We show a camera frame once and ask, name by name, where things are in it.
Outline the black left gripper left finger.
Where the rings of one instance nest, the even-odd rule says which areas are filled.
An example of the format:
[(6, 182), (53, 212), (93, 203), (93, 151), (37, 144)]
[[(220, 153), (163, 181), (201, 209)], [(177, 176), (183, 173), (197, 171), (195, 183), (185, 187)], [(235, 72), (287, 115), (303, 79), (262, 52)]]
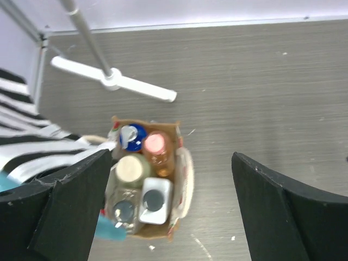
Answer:
[(1, 193), (1, 260), (87, 260), (111, 168), (98, 151)]

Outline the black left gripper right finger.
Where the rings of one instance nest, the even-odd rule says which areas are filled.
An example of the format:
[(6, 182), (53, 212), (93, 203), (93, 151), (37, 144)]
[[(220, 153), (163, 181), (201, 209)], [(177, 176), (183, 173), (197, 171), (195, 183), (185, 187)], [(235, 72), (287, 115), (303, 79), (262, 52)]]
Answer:
[(234, 152), (232, 174), (252, 260), (347, 260), (347, 197)]

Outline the clear bottle dark cap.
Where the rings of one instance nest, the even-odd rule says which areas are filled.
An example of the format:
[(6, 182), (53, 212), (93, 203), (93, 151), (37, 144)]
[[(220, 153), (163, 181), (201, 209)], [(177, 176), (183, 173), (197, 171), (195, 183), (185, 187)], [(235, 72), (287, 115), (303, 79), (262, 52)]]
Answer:
[(143, 226), (139, 221), (141, 190), (126, 188), (109, 178), (105, 190), (105, 214), (116, 227), (123, 227), (127, 234), (136, 234)]

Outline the green bottle cream cap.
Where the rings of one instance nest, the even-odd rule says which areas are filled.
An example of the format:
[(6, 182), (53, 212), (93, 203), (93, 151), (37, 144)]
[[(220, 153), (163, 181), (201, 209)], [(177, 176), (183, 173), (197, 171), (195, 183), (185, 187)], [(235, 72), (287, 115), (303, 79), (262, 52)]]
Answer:
[(152, 166), (140, 153), (122, 157), (115, 168), (116, 178), (126, 188), (140, 189), (145, 178), (155, 176)]

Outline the burlap watermelon canvas bag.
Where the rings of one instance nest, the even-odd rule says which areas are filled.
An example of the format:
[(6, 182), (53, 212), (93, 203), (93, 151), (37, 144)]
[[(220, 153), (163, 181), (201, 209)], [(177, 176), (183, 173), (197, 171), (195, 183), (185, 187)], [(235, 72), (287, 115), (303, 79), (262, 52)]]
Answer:
[[(190, 208), (192, 195), (194, 191), (194, 165), (191, 154), (183, 146), (183, 139), (179, 131), (179, 123), (150, 123), (141, 120), (120, 120), (117, 117), (113, 117), (114, 126), (110, 130), (108, 137), (100, 137), (95, 135), (86, 135), (84, 138), (89, 142), (96, 142), (102, 144), (106, 141), (112, 141), (116, 144), (116, 147), (112, 151), (112, 157), (118, 161), (131, 153), (142, 153), (142, 149), (139, 152), (127, 152), (122, 149), (119, 141), (120, 130), (123, 126), (131, 123), (142, 125), (147, 132), (147, 135), (152, 131), (162, 131), (166, 133), (174, 147), (175, 153), (175, 171), (173, 180), (172, 191), (172, 203), (169, 213), (169, 217), (166, 222), (162, 225), (152, 225), (142, 223), (142, 228), (136, 234), (130, 234), (134, 237), (140, 238), (172, 238), (172, 235), (180, 219), (184, 218)], [(116, 164), (111, 167), (109, 178), (117, 180), (115, 174)]]

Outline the white bottle dark cap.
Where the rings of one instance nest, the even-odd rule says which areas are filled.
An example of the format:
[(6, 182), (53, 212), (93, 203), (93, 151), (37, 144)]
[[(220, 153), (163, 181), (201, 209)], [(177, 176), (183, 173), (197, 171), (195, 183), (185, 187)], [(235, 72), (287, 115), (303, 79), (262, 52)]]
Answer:
[(162, 225), (169, 217), (173, 183), (169, 179), (145, 178), (139, 205), (139, 221)]

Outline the blue pump bottle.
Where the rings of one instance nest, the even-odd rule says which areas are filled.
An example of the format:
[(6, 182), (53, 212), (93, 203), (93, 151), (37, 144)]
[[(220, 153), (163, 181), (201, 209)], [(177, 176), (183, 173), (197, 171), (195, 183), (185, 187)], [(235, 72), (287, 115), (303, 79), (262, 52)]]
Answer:
[(119, 141), (123, 150), (139, 152), (142, 149), (142, 140), (147, 137), (146, 129), (139, 124), (131, 123), (120, 130)]

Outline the orange bottle pink cap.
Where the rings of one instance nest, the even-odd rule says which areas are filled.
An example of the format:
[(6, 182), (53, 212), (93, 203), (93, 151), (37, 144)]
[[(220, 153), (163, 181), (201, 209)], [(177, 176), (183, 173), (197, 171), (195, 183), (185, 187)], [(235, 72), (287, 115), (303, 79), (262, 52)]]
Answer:
[(152, 131), (142, 141), (142, 153), (157, 176), (173, 180), (175, 153), (169, 136), (162, 131)]

